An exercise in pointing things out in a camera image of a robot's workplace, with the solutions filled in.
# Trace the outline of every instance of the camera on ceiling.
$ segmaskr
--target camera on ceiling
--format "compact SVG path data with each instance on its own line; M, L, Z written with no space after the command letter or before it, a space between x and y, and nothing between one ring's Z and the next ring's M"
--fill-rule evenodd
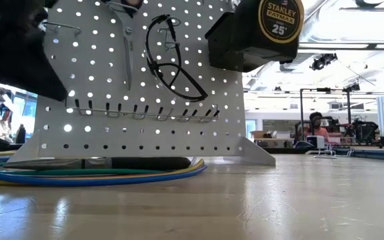
M313 58L312 65L309 66L312 70L322 70L325 66L330 65L331 62L337 60L337 54L335 53L326 53L321 54Z

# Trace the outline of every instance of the window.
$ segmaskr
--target window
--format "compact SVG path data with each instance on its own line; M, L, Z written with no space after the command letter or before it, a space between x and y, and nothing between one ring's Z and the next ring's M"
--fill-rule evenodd
M247 138L251 138L251 133L252 131L256 131L256 126L257 126L257 120L245 120L245 131L247 133Z

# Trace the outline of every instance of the person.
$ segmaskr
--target person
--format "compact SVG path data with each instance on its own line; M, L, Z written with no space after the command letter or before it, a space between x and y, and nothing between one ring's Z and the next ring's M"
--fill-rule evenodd
M309 116L309 120L311 120L311 124L313 126L313 134L314 136L322 136L324 137L324 142L329 143L329 135L328 131L321 127L321 119L323 115L319 112L314 112Z

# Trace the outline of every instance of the tape measure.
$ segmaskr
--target tape measure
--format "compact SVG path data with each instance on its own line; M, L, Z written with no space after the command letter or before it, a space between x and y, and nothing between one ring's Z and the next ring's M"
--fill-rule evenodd
M275 43L290 43L299 36L305 21L301 0L262 0L259 25L263 34Z

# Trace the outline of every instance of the metal pole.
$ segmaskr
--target metal pole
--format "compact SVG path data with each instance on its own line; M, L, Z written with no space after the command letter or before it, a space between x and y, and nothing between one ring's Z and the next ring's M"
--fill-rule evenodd
M348 124L352 123L352 116L351 116L351 92L346 91L346 98L347 98L347 122Z
M305 140L305 124L303 122L303 89L300 89L300 120L301 120L301 140Z

